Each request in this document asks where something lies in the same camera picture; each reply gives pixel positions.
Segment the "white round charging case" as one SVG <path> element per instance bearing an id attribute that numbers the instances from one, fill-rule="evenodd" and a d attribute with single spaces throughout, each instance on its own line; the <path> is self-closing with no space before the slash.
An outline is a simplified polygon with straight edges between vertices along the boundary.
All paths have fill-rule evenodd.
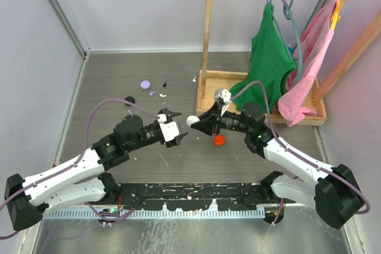
<path id="1" fill-rule="evenodd" d="M 197 123 L 199 121 L 199 118 L 196 115 L 190 115 L 186 119 L 186 124 L 188 127 L 191 127 L 193 123 Z"/>

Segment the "orange earbud charging case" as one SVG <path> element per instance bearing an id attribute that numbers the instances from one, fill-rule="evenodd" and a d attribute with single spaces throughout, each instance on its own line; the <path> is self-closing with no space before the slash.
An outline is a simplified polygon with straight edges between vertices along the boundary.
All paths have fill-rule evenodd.
<path id="1" fill-rule="evenodd" d="M 213 143 L 216 146 L 223 146 L 226 143 L 226 139 L 223 135 L 218 134 L 218 135 L 214 136 Z"/>

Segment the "black round charging case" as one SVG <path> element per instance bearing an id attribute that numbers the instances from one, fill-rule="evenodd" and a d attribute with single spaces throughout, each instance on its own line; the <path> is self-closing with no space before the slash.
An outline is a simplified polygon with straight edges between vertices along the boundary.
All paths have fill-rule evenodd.
<path id="1" fill-rule="evenodd" d="M 125 97 L 124 100 L 126 101 L 126 103 L 125 103 L 126 106 L 131 106 L 131 104 L 135 103 L 135 98 L 132 96 L 127 96 L 127 97 Z"/>

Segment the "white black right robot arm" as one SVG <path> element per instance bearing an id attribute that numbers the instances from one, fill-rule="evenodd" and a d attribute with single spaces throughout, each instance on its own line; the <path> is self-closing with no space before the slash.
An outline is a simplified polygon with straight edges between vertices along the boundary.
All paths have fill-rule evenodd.
<path id="1" fill-rule="evenodd" d="M 246 147 L 254 154 L 275 162 L 296 175 L 277 172 L 267 176 L 261 195 L 266 202 L 279 198 L 301 203 L 317 212 L 329 226 L 339 229 L 366 205 L 352 171 L 345 165 L 333 167 L 289 145 L 265 123 L 259 104 L 249 102 L 240 114 L 222 112 L 219 102 L 200 116 L 187 117 L 186 124 L 212 136 L 220 130 L 245 134 Z"/>

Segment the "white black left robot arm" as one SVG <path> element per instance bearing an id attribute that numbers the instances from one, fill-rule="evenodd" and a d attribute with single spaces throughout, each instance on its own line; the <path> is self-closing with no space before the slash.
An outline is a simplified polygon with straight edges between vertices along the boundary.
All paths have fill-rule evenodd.
<path id="1" fill-rule="evenodd" d="M 13 230 L 25 230 L 66 206 L 116 202 L 118 185 L 107 171 L 129 160 L 131 152 L 154 143 L 168 148 L 180 145 L 186 134 L 174 120 L 179 115 L 164 108 L 147 126 L 141 117 L 128 115 L 83 155 L 36 175 L 8 177 L 1 206 L 7 208 Z"/>

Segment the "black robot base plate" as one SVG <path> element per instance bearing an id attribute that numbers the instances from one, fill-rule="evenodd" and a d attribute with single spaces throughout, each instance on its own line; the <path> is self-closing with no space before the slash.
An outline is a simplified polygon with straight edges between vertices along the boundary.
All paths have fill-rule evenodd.
<path id="1" fill-rule="evenodd" d="M 123 209 L 205 211 L 213 202 L 218 211 L 256 210 L 259 204 L 275 204 L 280 198 L 255 183 L 122 183 L 110 198 L 92 205 L 117 205 Z"/>

